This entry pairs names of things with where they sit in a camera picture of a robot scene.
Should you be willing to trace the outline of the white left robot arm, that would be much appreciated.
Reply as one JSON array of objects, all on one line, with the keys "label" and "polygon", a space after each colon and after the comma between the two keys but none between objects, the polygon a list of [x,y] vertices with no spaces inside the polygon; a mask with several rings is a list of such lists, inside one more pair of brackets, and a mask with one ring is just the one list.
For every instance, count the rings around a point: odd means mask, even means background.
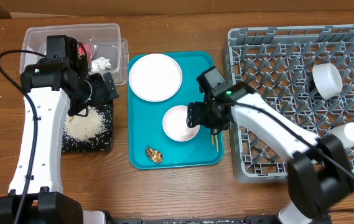
[{"label": "white left robot arm", "polygon": [[88,73],[83,44],[66,35],[47,37],[47,51],[25,67],[16,83],[24,96],[25,121],[17,169],[6,196],[0,197],[0,223],[114,223],[108,211],[86,211],[64,195],[60,158],[67,116],[89,106],[112,103],[119,96],[110,73]]}]

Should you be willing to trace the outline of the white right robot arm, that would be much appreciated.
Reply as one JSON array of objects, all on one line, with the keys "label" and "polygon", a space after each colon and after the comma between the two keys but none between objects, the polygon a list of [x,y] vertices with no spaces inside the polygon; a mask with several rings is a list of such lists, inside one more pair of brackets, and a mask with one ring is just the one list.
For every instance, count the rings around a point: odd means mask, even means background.
[{"label": "white right robot arm", "polygon": [[320,137],[270,107],[244,82],[229,84],[216,67],[197,77],[202,102],[189,103],[187,125],[212,135],[236,123],[254,133],[287,163],[291,202],[273,223],[328,223],[330,207],[354,192],[346,151],[354,146],[354,123]]}]

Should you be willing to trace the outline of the grey-green bowl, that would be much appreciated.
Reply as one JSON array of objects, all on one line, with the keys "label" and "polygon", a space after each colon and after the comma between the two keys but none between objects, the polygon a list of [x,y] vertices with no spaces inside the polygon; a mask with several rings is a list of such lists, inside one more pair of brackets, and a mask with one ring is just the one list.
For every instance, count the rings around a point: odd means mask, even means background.
[{"label": "grey-green bowl", "polygon": [[345,150],[354,146],[354,122],[337,126],[331,129],[329,133],[339,138]]}]

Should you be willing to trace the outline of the pink bowl with rice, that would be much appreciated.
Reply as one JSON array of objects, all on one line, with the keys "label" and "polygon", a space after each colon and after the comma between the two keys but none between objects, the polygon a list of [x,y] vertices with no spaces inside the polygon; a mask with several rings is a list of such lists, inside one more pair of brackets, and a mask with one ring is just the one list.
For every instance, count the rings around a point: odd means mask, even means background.
[{"label": "pink bowl with rice", "polygon": [[165,134],[174,141],[189,141],[200,130],[200,125],[193,128],[187,126],[187,112],[187,106],[174,106],[165,113],[162,119],[162,127]]}]

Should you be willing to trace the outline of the white tissue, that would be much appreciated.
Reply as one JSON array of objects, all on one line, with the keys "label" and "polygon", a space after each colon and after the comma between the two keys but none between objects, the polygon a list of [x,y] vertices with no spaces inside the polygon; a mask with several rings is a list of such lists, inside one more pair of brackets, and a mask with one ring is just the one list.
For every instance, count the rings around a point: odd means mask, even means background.
[{"label": "white tissue", "polygon": [[110,59],[99,57],[91,61],[91,71],[92,72],[104,72],[111,70]]}]

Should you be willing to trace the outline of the red snack wrapper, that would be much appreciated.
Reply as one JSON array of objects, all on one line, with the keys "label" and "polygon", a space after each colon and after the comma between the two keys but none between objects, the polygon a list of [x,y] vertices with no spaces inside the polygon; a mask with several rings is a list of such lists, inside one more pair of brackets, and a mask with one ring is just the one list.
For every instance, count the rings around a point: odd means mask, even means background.
[{"label": "red snack wrapper", "polygon": [[82,43],[82,45],[83,47],[81,47],[80,45],[78,46],[78,54],[84,55],[85,54],[84,51],[86,51],[87,59],[93,60],[98,46],[95,44],[86,44],[86,43]]}]

